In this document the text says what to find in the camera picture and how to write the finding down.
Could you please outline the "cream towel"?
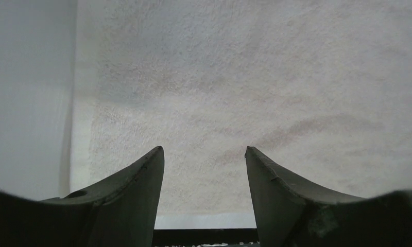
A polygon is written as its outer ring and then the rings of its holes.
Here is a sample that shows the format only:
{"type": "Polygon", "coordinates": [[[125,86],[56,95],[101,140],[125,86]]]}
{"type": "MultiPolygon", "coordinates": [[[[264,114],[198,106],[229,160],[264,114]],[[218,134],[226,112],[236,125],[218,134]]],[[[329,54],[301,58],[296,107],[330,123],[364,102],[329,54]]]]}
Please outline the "cream towel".
{"type": "Polygon", "coordinates": [[[165,152],[159,214],[247,213],[244,155],[412,188],[412,1],[79,1],[72,190],[165,152]]]}

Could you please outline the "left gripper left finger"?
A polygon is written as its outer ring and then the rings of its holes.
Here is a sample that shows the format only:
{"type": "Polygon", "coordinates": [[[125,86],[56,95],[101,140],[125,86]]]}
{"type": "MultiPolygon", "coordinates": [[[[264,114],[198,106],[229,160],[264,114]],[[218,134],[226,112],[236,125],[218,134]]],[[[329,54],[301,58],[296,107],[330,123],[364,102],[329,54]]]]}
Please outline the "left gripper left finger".
{"type": "Polygon", "coordinates": [[[48,199],[39,246],[151,246],[164,172],[157,146],[124,169],[59,199],[48,199]]]}

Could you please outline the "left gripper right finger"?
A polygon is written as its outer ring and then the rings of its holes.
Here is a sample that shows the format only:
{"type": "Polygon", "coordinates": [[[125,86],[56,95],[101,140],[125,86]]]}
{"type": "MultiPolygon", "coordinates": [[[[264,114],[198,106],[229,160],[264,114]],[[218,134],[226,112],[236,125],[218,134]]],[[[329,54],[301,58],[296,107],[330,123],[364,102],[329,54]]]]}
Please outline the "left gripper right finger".
{"type": "Polygon", "coordinates": [[[320,206],[361,200],[284,168],[256,147],[247,147],[245,160],[261,246],[282,246],[299,223],[320,206]]]}

